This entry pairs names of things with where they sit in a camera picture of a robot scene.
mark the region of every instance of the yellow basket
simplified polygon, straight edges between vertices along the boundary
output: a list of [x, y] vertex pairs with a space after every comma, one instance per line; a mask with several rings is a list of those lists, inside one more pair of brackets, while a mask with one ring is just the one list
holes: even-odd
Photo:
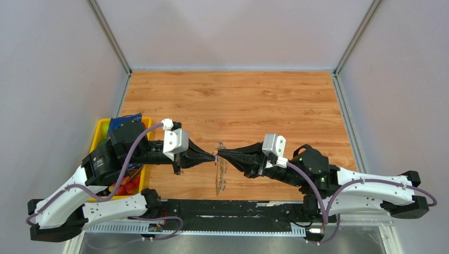
[[[106, 138], [106, 137], [103, 136], [103, 133], [102, 133], [102, 131], [101, 131], [101, 126], [102, 126], [104, 123], [109, 123], [110, 120], [111, 120], [111, 119], [100, 119], [100, 120], [98, 121], [98, 123], [97, 123], [97, 128], [95, 129], [94, 140], [92, 141], [92, 145], [91, 145], [91, 150], [90, 150], [90, 152], [92, 152], [93, 150], [95, 150], [95, 148], [97, 148], [98, 143], [99, 143], [101, 140], [103, 140], [103, 139]], [[146, 126], [147, 128], [149, 128], [149, 127], [151, 126], [151, 118], [149, 118], [149, 117], [142, 117], [142, 123], [144, 123], [145, 126]], [[149, 133], [147, 134], [148, 140], [150, 140], [151, 133], [152, 133], [152, 132], [149, 132]], [[143, 184], [144, 184], [144, 182], [145, 182], [145, 173], [147, 172], [147, 166], [148, 166], [148, 165], [144, 165], [143, 169], [140, 171], [139, 192], [136, 192], [136, 194], [137, 194], [137, 193], [140, 193], [140, 192], [143, 190]], [[127, 197], [130, 197], [130, 196], [131, 196], [131, 195], [127, 195], [127, 196], [113, 196], [113, 197], [112, 197], [112, 200], [114, 200], [114, 199], [121, 199], [121, 198], [127, 198]], [[96, 199], [94, 199], [94, 198], [92, 198], [92, 197], [89, 198], [88, 200], [89, 200], [89, 201], [96, 201]]]

